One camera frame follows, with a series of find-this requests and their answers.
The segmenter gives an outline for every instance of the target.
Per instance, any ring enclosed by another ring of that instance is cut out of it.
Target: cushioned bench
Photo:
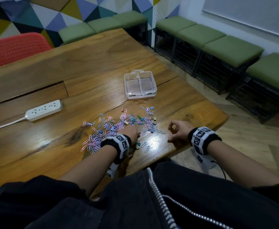
[[[178,31],[173,54],[173,62],[193,73],[203,47],[210,42],[226,36],[213,28],[197,24]]]
[[[174,16],[158,21],[156,23],[154,51],[168,57],[172,61],[172,52],[174,51],[176,34],[180,30],[194,25],[196,25],[195,22],[180,16]]]
[[[88,26],[87,23],[79,23],[76,25],[68,26],[59,31],[59,35],[64,44],[76,42],[78,40],[90,37],[96,34],[95,31]]]
[[[122,28],[134,39],[144,44],[148,43],[148,18],[136,11],[129,11],[113,16],[122,24]]]
[[[251,65],[244,79],[227,96],[258,117],[261,123],[279,112],[279,54],[272,53]]]
[[[122,24],[113,17],[105,17],[88,22],[88,25],[96,32],[96,34],[122,28]]]
[[[246,69],[255,63],[263,48],[233,36],[224,36],[207,43],[198,58],[193,76],[215,89],[227,92]]]

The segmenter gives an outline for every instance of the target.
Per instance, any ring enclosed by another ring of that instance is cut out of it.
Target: person's left arm
[[[119,133],[130,137],[132,145],[137,142],[140,134],[137,132],[135,125],[126,126]],[[60,180],[76,183],[81,189],[86,190],[87,196],[90,196],[114,162],[116,156],[117,150],[111,145],[105,145],[75,165]]]

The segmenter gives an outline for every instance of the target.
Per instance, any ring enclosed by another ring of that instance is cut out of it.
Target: black cable
[[[222,167],[219,165],[219,167],[220,167],[220,169],[222,170],[222,172],[223,172],[223,175],[224,175],[224,178],[226,179],[226,175],[225,175],[225,172],[224,172],[224,170],[222,169]]]

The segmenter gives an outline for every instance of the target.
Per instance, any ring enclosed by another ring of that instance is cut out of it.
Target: pile of paper clips
[[[114,124],[115,121],[113,120],[113,117],[111,117],[111,116],[108,116],[107,120],[106,120],[105,114],[99,114],[100,117],[99,117],[99,124],[97,126],[97,129],[94,127],[94,125],[96,124],[96,121],[94,121],[93,123],[88,123],[88,122],[84,121],[83,126],[84,127],[91,126],[93,128],[93,130],[95,131],[95,134],[90,135],[90,137],[86,141],[83,142],[84,146],[81,149],[81,152],[87,148],[88,151],[91,151],[91,154],[95,153],[97,150],[100,149],[101,141],[104,138],[117,134],[120,130],[122,130],[124,128],[125,125],[128,125],[128,124],[144,125],[142,135],[146,135],[147,132],[154,133],[155,131],[157,133],[167,134],[164,131],[158,130],[160,122],[158,121],[156,123],[156,117],[153,113],[154,107],[143,108],[142,106],[140,106],[140,108],[146,111],[146,115],[153,116],[153,118],[147,117],[147,116],[144,116],[144,118],[141,118],[139,115],[137,117],[134,117],[134,116],[136,116],[136,114],[127,115],[127,109],[122,108],[121,111],[123,113],[120,116],[120,120],[118,121],[117,124]],[[143,148],[146,144],[147,144],[147,142],[143,143],[141,148]],[[137,141],[136,149],[139,149],[139,146],[140,146],[140,141]],[[150,149],[150,146],[147,147],[145,153],[147,153],[149,151],[149,149]]]

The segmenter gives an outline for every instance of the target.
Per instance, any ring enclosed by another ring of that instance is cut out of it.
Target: power outlet socket
[[[51,114],[59,112],[62,110],[62,108],[63,107],[62,107],[60,100],[55,100],[53,102],[43,104],[41,106],[28,110],[25,113],[25,117],[29,121],[36,121],[45,116],[49,116]]]

